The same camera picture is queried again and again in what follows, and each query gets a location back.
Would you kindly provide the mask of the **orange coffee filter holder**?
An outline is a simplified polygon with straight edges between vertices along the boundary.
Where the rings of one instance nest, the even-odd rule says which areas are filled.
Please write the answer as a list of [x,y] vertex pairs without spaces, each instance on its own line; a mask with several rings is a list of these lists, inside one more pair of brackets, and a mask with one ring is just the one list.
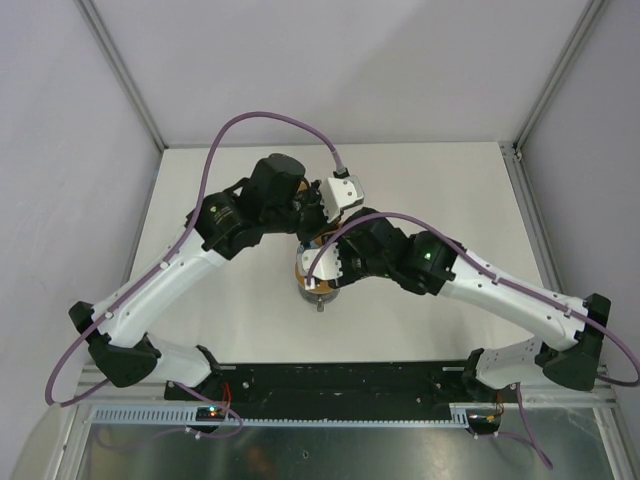
[[334,220],[328,219],[325,214],[319,186],[319,181],[313,183],[303,181],[296,193],[295,200],[299,208],[297,210],[298,220],[295,234],[303,244],[310,243],[322,235],[335,231],[341,219],[340,216]]

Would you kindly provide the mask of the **wooden ring dripper stand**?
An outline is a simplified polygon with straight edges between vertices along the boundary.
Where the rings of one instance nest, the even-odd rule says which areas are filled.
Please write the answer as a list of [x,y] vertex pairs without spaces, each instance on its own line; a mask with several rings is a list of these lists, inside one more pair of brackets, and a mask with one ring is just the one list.
[[303,293],[310,293],[314,295],[328,295],[329,293],[335,292],[335,289],[332,288],[327,281],[317,281],[314,287],[311,288],[306,283],[306,278],[303,276],[302,271],[298,265],[294,267],[294,273],[298,282],[298,286],[301,288]]

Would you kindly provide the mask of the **glass coffee server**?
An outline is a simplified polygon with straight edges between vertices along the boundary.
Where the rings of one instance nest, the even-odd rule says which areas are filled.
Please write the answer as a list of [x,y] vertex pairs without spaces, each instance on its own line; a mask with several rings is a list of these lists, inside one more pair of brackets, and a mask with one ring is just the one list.
[[318,313],[324,312],[326,305],[333,302],[340,293],[339,289],[330,290],[325,293],[305,290],[303,287],[299,287],[298,290],[301,298],[308,304],[313,305]]

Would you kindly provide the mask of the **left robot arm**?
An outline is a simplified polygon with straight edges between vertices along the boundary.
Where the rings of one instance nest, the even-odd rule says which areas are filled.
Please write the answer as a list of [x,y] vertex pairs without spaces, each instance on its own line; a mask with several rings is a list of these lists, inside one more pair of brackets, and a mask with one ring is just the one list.
[[310,182],[305,167],[284,154],[259,160],[251,176],[198,199],[176,241],[155,265],[96,304],[76,303],[69,315],[106,379],[125,388],[144,379],[179,382],[197,398],[221,387],[213,355],[153,338],[150,326],[177,298],[266,234],[310,242],[337,226],[362,200],[348,173]]

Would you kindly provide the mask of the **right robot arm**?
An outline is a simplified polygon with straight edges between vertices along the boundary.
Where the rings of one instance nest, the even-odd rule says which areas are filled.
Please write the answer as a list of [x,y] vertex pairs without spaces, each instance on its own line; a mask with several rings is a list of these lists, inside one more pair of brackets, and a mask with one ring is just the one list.
[[349,217],[334,247],[341,263],[333,285],[367,277],[389,279],[417,295],[464,302],[531,333],[531,338],[498,349],[479,348],[467,359],[463,393],[484,401],[496,390],[545,378],[587,392],[598,373],[610,301],[586,299],[524,284],[430,230],[407,235],[371,208]]

